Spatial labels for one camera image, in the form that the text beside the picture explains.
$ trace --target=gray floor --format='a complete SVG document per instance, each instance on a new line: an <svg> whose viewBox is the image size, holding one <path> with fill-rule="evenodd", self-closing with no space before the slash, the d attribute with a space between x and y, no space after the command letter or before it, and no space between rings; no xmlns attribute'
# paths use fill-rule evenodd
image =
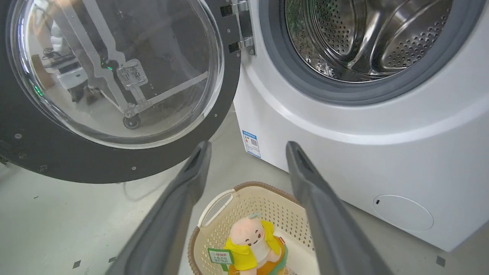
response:
<svg viewBox="0 0 489 275"><path fill-rule="evenodd" d="M207 186L194 207L188 236L210 200L240 183L261 181L291 192L287 173L244 151L234 113L212 141ZM0 274L103 274L180 167L106 185L63 182L11 165L2 168ZM349 210L395 274L488 274L488 226L445 253L361 210ZM191 274L186 255L180 266L180 274Z"/></svg>

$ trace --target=stainless steel drum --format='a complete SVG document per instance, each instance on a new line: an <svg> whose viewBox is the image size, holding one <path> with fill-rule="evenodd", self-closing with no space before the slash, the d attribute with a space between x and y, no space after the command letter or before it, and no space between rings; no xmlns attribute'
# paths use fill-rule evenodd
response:
<svg viewBox="0 0 489 275"><path fill-rule="evenodd" d="M443 30L452 0L287 0L297 53L316 72L364 82L420 60Z"/></svg>

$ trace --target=yellow jacket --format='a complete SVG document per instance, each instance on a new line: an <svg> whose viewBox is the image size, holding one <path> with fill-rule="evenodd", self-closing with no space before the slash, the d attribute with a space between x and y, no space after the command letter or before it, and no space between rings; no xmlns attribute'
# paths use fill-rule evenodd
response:
<svg viewBox="0 0 489 275"><path fill-rule="evenodd" d="M262 220L262 226L265 229L266 242L273 250L273 252L279 255L280 245L278 244L278 241L275 239L275 237L273 237L273 223ZM249 246L235 245L231 242L231 238L228 238L224 249L231 250L231 254L233 255L234 260L234 267L237 270L248 270L258 266L255 255L253 255L253 251L251 251L251 248Z"/></svg>

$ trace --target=beige laundry basket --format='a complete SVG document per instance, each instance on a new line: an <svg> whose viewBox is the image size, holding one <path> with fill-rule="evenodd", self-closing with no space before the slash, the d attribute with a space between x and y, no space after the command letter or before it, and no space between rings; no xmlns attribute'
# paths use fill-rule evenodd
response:
<svg viewBox="0 0 489 275"><path fill-rule="evenodd" d="M223 198L227 202L204 223L212 208ZM214 198L199 219L188 246L188 260L194 274L225 274L219 264L209 259L207 248L221 249L229 237L231 226L253 213L274 224L275 235L289 248L287 266L298 275L319 274L306 211L291 195L268 184L248 182Z"/></svg>

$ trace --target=stuffed doll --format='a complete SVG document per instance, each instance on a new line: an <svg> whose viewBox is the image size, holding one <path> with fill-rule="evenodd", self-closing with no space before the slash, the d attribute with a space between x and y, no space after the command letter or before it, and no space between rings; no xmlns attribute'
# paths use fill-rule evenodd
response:
<svg viewBox="0 0 489 275"><path fill-rule="evenodd" d="M253 214L231 227L224 249L231 250L234 265L229 274L279 275L287 260L287 247L273 235L273 223Z"/></svg>

